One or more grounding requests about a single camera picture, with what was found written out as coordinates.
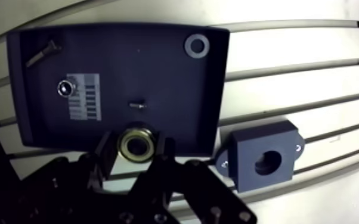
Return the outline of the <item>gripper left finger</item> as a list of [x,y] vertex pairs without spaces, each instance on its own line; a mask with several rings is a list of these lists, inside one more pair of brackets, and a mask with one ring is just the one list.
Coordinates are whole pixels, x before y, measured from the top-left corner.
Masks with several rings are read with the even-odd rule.
[[77,161],[57,157],[4,195],[0,223],[113,223],[102,193],[117,157],[117,136],[106,132]]

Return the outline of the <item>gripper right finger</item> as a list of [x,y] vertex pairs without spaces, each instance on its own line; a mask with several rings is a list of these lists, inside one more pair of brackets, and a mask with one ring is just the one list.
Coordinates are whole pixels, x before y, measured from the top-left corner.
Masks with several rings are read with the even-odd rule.
[[174,159],[172,138],[160,134],[148,170],[139,175],[118,208],[118,223],[178,223],[169,211],[172,194],[180,193],[202,223],[256,223],[255,214],[200,160]]

